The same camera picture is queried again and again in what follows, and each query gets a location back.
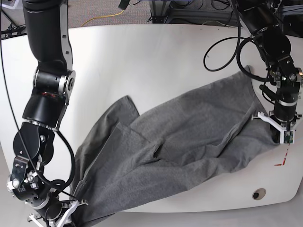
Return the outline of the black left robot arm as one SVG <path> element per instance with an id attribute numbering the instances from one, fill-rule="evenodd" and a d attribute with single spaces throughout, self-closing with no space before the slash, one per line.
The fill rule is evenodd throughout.
<path id="1" fill-rule="evenodd" d="M 250 79 L 263 83 L 260 90 L 274 103 L 271 118 L 284 127 L 289 135 L 292 126 L 299 119 L 296 106 L 303 82 L 303 72 L 294 66 L 290 55 L 290 41 L 264 0 L 233 0 L 232 8 L 237 21 L 250 33 L 237 47 L 236 61 L 239 69 Z M 241 51 L 248 42 L 256 45 L 265 62 L 266 78 L 254 75 L 242 66 Z"/>

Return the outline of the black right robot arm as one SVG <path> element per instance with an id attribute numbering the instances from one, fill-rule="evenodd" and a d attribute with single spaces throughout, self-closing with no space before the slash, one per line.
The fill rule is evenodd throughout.
<path id="1" fill-rule="evenodd" d="M 73 227 L 79 206 L 87 202 L 69 195 L 60 200 L 75 177 L 76 162 L 70 145 L 71 171 L 67 180 L 48 180 L 45 166 L 53 158 L 53 141 L 60 135 L 61 121 L 75 82 L 68 31 L 68 1 L 25 0 L 22 2 L 29 45 L 38 66 L 33 89 L 24 109 L 24 122 L 13 140 L 15 158 L 7 189 L 28 203 L 34 213 L 29 220 L 43 227 Z"/>

